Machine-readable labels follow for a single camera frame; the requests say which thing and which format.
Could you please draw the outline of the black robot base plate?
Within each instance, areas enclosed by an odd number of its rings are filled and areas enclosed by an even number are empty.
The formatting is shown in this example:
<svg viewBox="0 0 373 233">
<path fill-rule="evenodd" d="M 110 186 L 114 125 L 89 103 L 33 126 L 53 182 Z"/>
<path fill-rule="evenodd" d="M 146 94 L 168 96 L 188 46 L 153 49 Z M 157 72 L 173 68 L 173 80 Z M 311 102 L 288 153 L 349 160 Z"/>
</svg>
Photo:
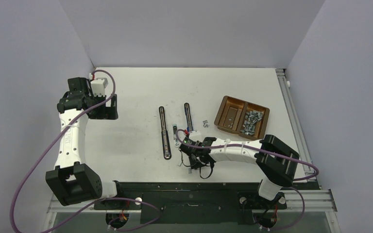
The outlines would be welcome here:
<svg viewBox="0 0 373 233">
<path fill-rule="evenodd" d="M 275 210 L 288 209 L 290 188 L 273 200 L 260 196 L 259 183 L 118 183 L 119 200 L 103 200 L 95 210 L 141 212 L 141 223 L 252 225 L 271 220 Z"/>
</svg>

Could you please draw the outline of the pile of staple strips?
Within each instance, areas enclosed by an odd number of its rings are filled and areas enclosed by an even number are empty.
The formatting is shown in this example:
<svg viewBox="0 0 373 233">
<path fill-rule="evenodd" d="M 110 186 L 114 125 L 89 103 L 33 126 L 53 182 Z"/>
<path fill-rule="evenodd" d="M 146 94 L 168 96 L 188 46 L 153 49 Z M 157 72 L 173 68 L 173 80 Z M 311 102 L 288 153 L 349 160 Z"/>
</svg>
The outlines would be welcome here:
<svg viewBox="0 0 373 233">
<path fill-rule="evenodd" d="M 263 112 L 257 110 L 249 110 L 244 115 L 244 121 L 241 126 L 240 132 L 248 135 L 255 136 L 258 123 L 263 119 Z"/>
</svg>

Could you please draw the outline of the black stapler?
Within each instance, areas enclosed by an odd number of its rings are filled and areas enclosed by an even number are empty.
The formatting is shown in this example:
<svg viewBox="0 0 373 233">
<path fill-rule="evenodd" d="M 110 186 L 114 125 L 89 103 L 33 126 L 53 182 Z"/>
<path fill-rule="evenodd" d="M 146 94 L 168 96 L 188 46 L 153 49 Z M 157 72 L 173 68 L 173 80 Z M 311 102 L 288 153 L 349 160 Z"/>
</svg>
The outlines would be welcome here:
<svg viewBox="0 0 373 233">
<path fill-rule="evenodd" d="M 160 116 L 160 125 L 161 125 L 161 137 L 162 137 L 162 148 L 163 148 L 163 157 L 165 160 L 171 159 L 171 150 L 170 150 L 170 142 L 169 142 L 169 135 L 166 126 L 166 117 L 165 117 L 165 109 L 163 106 L 158 108 L 159 116 Z"/>
</svg>

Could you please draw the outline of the brown wooden tray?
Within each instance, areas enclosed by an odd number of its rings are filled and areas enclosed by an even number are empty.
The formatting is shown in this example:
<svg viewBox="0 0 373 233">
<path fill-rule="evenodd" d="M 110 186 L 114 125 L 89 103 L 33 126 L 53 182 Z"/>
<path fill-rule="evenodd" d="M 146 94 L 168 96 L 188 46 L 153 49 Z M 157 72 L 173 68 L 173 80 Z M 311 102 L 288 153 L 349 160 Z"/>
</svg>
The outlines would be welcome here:
<svg viewBox="0 0 373 233">
<path fill-rule="evenodd" d="M 258 123 L 255 136 L 248 136 L 240 132 L 244 115 L 249 110 L 263 112 L 263 119 Z M 224 96 L 216 115 L 214 125 L 221 131 L 231 133 L 250 140 L 263 139 L 266 134 L 270 110 L 267 107 L 230 96 Z"/>
</svg>

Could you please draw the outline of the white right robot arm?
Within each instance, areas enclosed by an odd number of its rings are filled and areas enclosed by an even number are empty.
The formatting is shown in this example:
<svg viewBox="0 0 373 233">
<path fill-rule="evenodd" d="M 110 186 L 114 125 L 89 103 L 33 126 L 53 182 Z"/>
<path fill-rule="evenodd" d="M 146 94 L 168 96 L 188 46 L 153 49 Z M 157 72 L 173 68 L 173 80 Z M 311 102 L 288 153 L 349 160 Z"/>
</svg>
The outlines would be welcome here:
<svg viewBox="0 0 373 233">
<path fill-rule="evenodd" d="M 269 207 L 283 187 L 291 187 L 294 181 L 299 153 L 274 135 L 267 134 L 255 141 L 232 141 L 216 137 L 205 137 L 202 142 L 186 135 L 179 150 L 192 161 L 194 169 L 216 162 L 232 161 L 257 165 L 264 173 L 258 191 L 256 204 Z"/>
</svg>

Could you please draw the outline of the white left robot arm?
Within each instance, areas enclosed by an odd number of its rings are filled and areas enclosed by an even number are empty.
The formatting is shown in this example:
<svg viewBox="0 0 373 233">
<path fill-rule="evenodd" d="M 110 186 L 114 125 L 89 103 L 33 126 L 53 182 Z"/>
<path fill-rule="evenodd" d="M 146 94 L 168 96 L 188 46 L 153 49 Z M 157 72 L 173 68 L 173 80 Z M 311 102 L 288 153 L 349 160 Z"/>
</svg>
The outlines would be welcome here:
<svg viewBox="0 0 373 233">
<path fill-rule="evenodd" d="M 114 209 L 125 204 L 125 195 L 116 181 L 103 182 L 85 163 L 85 131 L 90 119 L 116 120 L 117 96 L 107 97 L 106 78 L 68 79 L 69 90 L 57 104 L 61 131 L 54 169 L 46 172 L 46 182 L 63 206 L 105 199 Z"/>
</svg>

